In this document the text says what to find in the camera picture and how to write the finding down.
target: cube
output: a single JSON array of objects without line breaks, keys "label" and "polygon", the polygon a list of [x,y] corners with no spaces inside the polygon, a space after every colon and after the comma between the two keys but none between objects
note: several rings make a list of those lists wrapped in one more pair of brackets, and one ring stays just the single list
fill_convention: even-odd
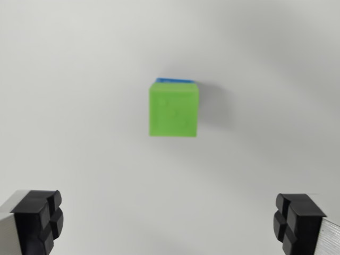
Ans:
[{"label": "cube", "polygon": [[199,90],[191,80],[159,78],[149,90],[150,135],[195,137]]}]

